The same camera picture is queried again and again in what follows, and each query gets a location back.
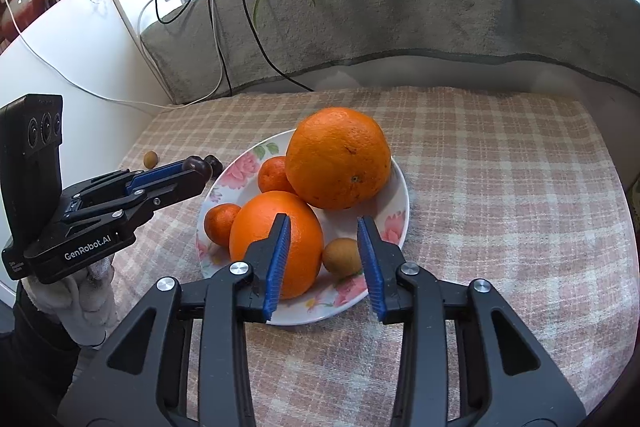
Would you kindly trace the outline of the black sleeved left forearm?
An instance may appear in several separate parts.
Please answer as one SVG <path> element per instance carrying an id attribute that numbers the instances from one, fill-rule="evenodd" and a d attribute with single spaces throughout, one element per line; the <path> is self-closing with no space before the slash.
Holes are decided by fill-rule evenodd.
<path id="1" fill-rule="evenodd" d="M 57 426 L 80 347 L 66 329 L 16 288 L 14 327 L 1 335 L 1 424 Z"/>

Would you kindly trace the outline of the white gloved left hand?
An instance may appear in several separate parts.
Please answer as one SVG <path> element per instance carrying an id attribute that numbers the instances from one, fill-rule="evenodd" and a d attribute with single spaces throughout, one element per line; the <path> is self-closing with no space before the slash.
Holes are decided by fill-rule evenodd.
<path id="1" fill-rule="evenodd" d="M 48 285 L 40 283 L 35 275 L 21 283 L 35 307 L 60 323 L 75 343 L 97 348 L 116 323 L 112 261 L 108 256 Z"/>

